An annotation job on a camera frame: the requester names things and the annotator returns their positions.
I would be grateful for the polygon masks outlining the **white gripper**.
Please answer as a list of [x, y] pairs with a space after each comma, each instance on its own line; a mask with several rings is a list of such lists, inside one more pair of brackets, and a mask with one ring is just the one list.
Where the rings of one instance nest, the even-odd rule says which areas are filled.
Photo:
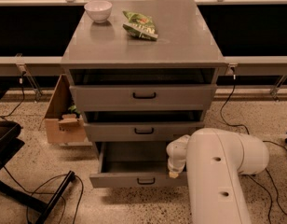
[[185, 168], [187, 144], [190, 136], [188, 134], [170, 142], [166, 151], [168, 154], [169, 177], [177, 178]]

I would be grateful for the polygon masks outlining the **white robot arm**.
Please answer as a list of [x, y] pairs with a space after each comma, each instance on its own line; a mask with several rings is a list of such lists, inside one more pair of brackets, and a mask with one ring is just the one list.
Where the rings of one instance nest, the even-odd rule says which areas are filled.
[[203, 128], [170, 142], [167, 154], [169, 177], [187, 173], [193, 224], [252, 224], [239, 176], [267, 168], [262, 140]]

